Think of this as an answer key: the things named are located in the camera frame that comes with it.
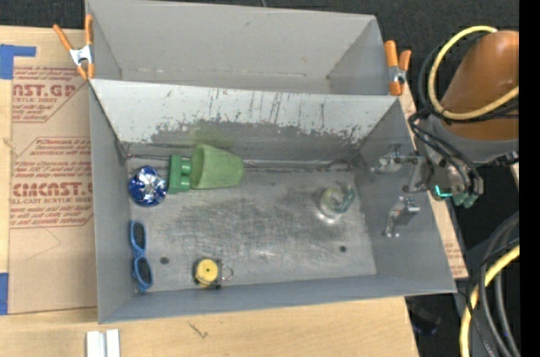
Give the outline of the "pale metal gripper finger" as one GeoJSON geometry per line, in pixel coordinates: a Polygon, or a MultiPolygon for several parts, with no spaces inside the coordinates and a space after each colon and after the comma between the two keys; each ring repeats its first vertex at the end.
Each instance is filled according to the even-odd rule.
{"type": "Polygon", "coordinates": [[[398,198],[386,216],[386,225],[382,234],[390,238],[398,237],[400,235],[398,228],[407,225],[419,211],[420,207],[413,196],[398,198]]]}
{"type": "Polygon", "coordinates": [[[401,143],[391,143],[386,152],[370,167],[372,174],[393,174],[404,165],[418,165],[424,157],[417,150],[402,152],[401,143]]]}

